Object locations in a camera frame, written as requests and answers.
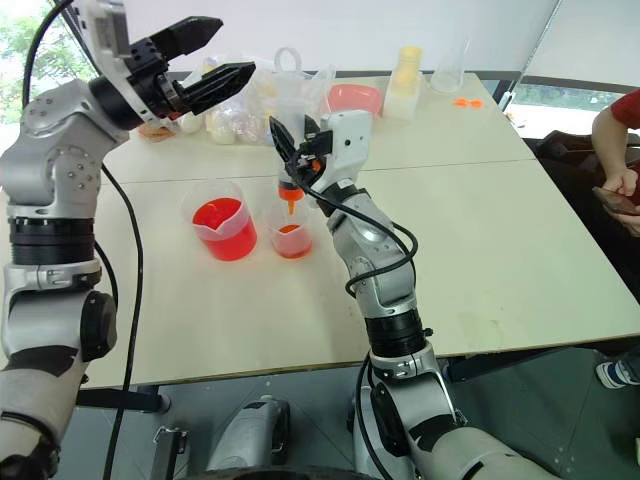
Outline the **bystander bare hand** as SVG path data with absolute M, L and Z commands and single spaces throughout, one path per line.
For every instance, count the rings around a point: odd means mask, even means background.
M 639 175 L 635 170 L 623 167 L 606 174 L 602 187 L 605 190 L 631 197 L 636 191 Z

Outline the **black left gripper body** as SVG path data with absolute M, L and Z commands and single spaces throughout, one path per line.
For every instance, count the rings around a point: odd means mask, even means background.
M 188 51 L 173 37 L 146 37 L 131 46 L 126 60 L 128 82 L 141 102 L 134 107 L 140 118 L 178 118 L 187 112 L 174 82 L 168 78 L 169 62 Z

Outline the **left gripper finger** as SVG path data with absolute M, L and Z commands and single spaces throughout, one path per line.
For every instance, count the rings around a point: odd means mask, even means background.
M 167 61 L 204 47 L 223 27 L 219 18 L 190 16 L 149 37 Z
M 180 112 L 199 115 L 223 103 L 244 89 L 255 70 L 254 62 L 226 63 L 190 86 L 180 87 Z

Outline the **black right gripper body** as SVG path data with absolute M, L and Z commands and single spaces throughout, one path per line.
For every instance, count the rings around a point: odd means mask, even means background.
M 326 170 L 327 157 L 333 150 L 333 131 L 310 134 L 303 142 L 294 160 L 296 178 L 302 183 L 314 183 Z

